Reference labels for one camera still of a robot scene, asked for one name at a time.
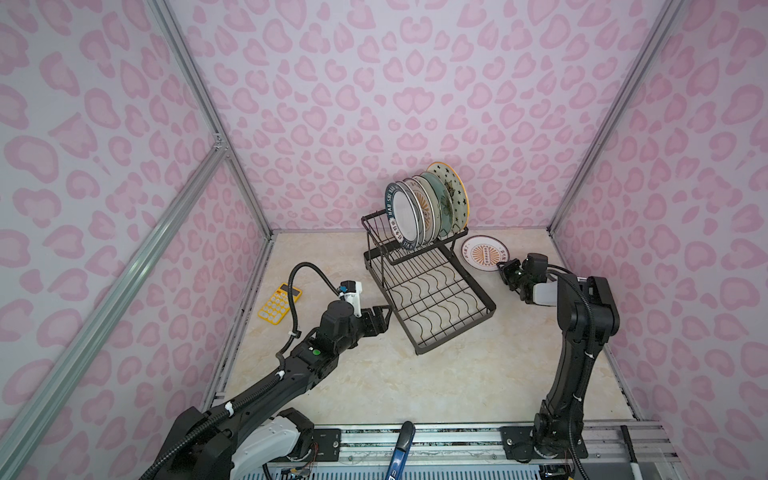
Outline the orange sunburst plate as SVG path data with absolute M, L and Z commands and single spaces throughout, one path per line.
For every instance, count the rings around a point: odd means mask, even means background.
M 510 260 L 507 247 L 498 239 L 487 235 L 467 238 L 461 246 L 466 263 L 484 272 L 497 271 L 497 265 Z
M 424 243 L 429 244 L 437 239 L 440 227 L 440 212 L 434 191 L 426 179 L 421 176 L 410 177 L 405 183 L 413 190 L 422 209 L 425 222 Z

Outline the light green flower plate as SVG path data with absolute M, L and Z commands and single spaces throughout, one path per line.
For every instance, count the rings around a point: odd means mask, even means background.
M 427 180 L 438 200 L 440 209 L 438 238 L 448 238 L 454 233 L 454 213 L 451 194 L 443 181 L 434 173 L 423 172 L 421 177 Z

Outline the cream floral plate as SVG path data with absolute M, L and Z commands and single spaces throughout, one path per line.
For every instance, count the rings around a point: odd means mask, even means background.
M 432 201 L 434 216 L 434 240 L 444 239 L 451 230 L 451 205 L 448 193 L 439 178 L 430 172 L 416 175 L 415 179 L 427 191 Z

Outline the white plate dark green rim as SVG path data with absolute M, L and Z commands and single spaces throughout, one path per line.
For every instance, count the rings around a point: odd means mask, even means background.
M 419 247 L 424 239 L 424 218 L 414 193 L 404 182 L 395 181 L 387 186 L 385 209 L 392 233 L 402 248 Z

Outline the star pattern cartoon plate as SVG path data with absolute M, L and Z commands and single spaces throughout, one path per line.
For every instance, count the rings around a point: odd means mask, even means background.
M 452 210 L 451 232 L 462 231 L 468 226 L 470 219 L 470 202 L 463 181 L 457 171 L 444 162 L 433 162 L 427 171 L 440 179 L 449 194 Z

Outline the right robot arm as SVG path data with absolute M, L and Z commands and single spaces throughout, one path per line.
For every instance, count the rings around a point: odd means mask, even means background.
M 562 333 L 558 367 L 549 393 L 542 400 L 533 426 L 500 429 L 506 458 L 520 463 L 567 455 L 587 457 L 582 440 L 584 400 L 597 358 L 620 328 L 620 316 L 604 277 L 578 278 L 553 266 L 543 254 L 525 260 L 499 262 L 503 282 L 527 304 L 536 287 L 555 286 L 557 324 Z

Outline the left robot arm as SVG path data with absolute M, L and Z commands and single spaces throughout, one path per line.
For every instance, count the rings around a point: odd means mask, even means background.
M 143 479 L 233 479 L 236 452 L 285 405 L 327 378 L 341 354 L 364 337 L 388 330 L 389 306 L 363 308 L 344 300 L 328 304 L 319 326 L 267 376 L 206 412 L 190 407 L 174 421 Z

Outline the yellow calculator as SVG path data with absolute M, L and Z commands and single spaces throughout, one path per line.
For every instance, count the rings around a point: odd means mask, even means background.
M 290 312 L 289 299 L 298 301 L 302 291 L 283 283 L 257 312 L 257 317 L 271 325 L 279 325 Z

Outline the blue handled tool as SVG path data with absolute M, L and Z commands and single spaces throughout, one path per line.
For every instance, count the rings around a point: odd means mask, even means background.
M 385 474 L 386 480 L 401 480 L 416 434 L 415 424 L 405 421 L 399 431 L 395 447 Z

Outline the aluminium mounting rail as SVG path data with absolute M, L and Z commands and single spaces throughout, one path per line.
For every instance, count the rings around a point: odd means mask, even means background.
M 506 458 L 502 427 L 528 423 L 421 423 L 402 479 L 633 479 L 620 432 L 627 425 L 643 479 L 684 479 L 681 457 L 657 422 L 592 420 L 587 457 L 520 463 Z M 402 425 L 317 425 L 278 416 L 236 452 L 233 479 L 385 479 Z

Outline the aluminium frame bar right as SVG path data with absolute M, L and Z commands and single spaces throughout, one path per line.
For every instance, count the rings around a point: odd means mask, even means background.
M 667 0 L 650 28 L 642 47 L 629 68 L 627 75 L 620 84 L 620 88 L 611 103 L 604 120 L 597 129 L 595 138 L 586 150 L 585 156 L 576 169 L 563 199 L 555 211 L 554 217 L 547 227 L 551 237 L 565 223 L 565 217 L 576 201 L 576 196 L 586 183 L 594 165 L 599 160 L 608 140 L 620 124 L 622 116 L 629 108 L 634 96 L 639 90 L 644 77 L 653 67 L 654 62 L 663 50 L 668 38 L 676 28 L 687 8 L 688 1 Z

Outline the aluminium frame bars left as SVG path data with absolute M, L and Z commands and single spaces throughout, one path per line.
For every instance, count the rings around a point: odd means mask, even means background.
M 1 5 L 1 475 L 135 479 L 204 408 L 265 233 L 238 1 Z

